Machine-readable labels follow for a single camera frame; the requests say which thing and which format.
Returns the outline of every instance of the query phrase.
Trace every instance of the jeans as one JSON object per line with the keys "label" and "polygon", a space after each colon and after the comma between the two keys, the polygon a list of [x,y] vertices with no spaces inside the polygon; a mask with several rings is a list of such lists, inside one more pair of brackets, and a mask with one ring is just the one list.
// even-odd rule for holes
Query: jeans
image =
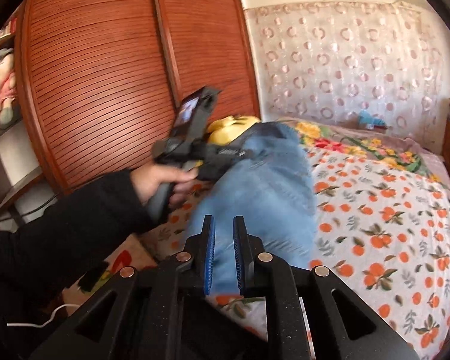
{"label": "jeans", "polygon": [[317,230],[315,195],[306,152],[297,134],[281,123],[262,123],[247,137],[243,159],[222,176],[193,212],[186,237],[199,234],[205,215],[215,217],[212,293],[239,292],[233,219],[242,215],[247,232],[260,237],[265,251],[305,268]]}

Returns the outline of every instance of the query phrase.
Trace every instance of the white cable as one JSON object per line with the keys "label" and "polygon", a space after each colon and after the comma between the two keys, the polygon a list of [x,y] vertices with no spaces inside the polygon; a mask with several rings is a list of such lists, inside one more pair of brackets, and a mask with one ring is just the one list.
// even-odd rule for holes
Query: white cable
{"label": "white cable", "polygon": [[14,323],[8,323],[7,326],[10,327],[36,327],[38,329],[41,329],[44,326],[47,326],[53,319],[55,318],[55,314],[58,310],[62,309],[63,307],[70,306],[70,307],[80,307],[79,304],[62,304],[61,306],[58,306],[55,310],[52,311],[52,314],[50,315],[50,319],[45,322],[43,325],[35,325],[34,323],[21,323],[21,322],[14,322]]}

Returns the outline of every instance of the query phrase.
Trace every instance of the bed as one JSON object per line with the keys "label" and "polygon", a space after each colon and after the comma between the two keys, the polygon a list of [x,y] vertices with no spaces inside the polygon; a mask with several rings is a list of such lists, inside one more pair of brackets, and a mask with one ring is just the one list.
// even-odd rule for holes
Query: bed
{"label": "bed", "polygon": [[[282,121],[299,134],[314,177],[318,231],[309,267],[332,269],[431,359],[450,333],[450,180],[442,161],[411,139]],[[211,187],[197,182],[168,223],[142,236],[154,257],[183,248],[190,213]],[[209,301],[266,339],[264,299]]]}

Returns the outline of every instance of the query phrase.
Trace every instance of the louvered door panel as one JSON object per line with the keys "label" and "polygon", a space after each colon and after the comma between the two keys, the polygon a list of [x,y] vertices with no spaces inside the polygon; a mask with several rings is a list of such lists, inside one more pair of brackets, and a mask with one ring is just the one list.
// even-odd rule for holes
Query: louvered door panel
{"label": "louvered door panel", "polygon": [[174,119],[152,0],[27,0],[21,31],[25,121],[59,185],[147,161]]}
{"label": "louvered door panel", "polygon": [[240,0],[158,0],[176,94],[222,90],[213,119],[259,115],[257,86]]}

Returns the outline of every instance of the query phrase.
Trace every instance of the screen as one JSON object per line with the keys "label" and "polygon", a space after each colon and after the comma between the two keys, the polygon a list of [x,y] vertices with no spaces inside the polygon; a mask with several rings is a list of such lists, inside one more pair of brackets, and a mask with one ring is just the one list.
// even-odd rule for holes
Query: screen
{"label": "screen", "polygon": [[176,117],[175,125],[173,127],[178,127],[182,124],[187,123],[192,117],[193,110],[197,106],[199,97],[194,97],[191,100],[183,103],[178,116]]}

